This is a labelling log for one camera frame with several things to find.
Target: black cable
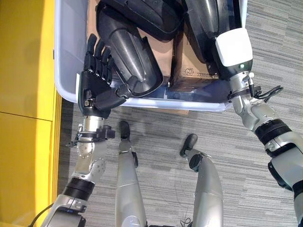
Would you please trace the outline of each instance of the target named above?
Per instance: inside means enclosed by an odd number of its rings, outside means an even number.
[[[180,220],[180,224],[182,227],[185,227],[186,224],[190,224],[191,219],[190,218],[185,218],[184,221]]]
[[[274,87],[273,89],[271,89],[270,91],[268,91],[264,94],[262,94],[262,91],[259,90],[259,91],[256,92],[254,97],[256,99],[264,99],[264,102],[267,103],[272,96],[275,96],[276,94],[278,94],[282,90],[283,90],[283,87],[281,87],[279,85],[279,86]]]
[[[53,203],[51,205],[49,205],[48,207],[46,207],[43,211],[41,211],[40,213],[37,214],[37,216],[34,218],[34,220],[32,221],[32,223],[30,223],[30,225],[28,227],[34,227],[35,222],[38,220],[38,218],[48,209],[50,209],[52,207]]]

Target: gray plastic part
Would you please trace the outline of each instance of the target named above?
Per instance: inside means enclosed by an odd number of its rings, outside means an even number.
[[[126,83],[131,76],[138,82],[132,91],[134,97],[144,96],[157,89],[163,75],[146,38],[142,39],[137,27],[112,7],[97,6],[97,32],[111,48],[115,69]]]

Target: yellow wall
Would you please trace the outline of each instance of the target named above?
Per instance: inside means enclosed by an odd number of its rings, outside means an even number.
[[[57,194],[53,29],[54,1],[0,0],[0,227],[29,225]]]

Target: plastic storage bin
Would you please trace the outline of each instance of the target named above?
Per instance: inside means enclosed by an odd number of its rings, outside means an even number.
[[[86,0],[55,1],[55,85],[59,94],[70,102],[77,102],[76,78],[83,69],[87,40]],[[144,98],[130,98],[123,105],[145,108],[165,108],[197,111],[224,111],[229,87],[216,81],[191,93],[169,91],[162,85]]]

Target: cardboard box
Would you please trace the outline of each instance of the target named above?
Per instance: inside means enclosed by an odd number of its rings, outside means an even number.
[[[198,60],[185,32],[177,34],[173,47],[171,90],[191,92],[219,78],[215,64],[203,64]]]

